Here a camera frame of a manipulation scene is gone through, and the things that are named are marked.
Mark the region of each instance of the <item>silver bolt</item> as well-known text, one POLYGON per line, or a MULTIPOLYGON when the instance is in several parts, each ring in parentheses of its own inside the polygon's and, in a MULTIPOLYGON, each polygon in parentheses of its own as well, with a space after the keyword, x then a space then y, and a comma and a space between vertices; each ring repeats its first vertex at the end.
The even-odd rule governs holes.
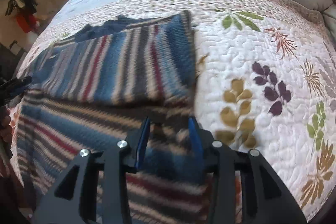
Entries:
POLYGON ((119 148, 123 148, 126 147, 128 145, 128 143, 125 140, 121 140, 117 143, 119 148))
POLYGON ((216 148, 222 147, 222 145, 223 144, 220 141, 213 141, 212 142, 212 146, 216 147, 216 148))
POLYGON ((260 152, 257 149, 252 149, 252 150, 250 150, 250 154, 253 157, 258 157, 260 152))
POLYGON ((89 150, 87 149, 82 149, 79 154, 82 156, 82 157, 86 157, 88 154, 90 153, 89 150))

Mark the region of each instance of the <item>striped knit fabric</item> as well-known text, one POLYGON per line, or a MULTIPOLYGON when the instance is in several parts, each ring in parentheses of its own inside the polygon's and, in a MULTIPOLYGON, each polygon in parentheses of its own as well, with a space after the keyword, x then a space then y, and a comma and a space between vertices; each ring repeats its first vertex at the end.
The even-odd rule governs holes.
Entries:
POLYGON ((32 205, 80 149, 106 150, 149 117, 160 126, 151 126, 142 170, 127 176, 133 223, 203 222, 210 187, 188 139, 194 68, 187 11, 41 53, 26 71, 34 85, 17 129, 32 205))

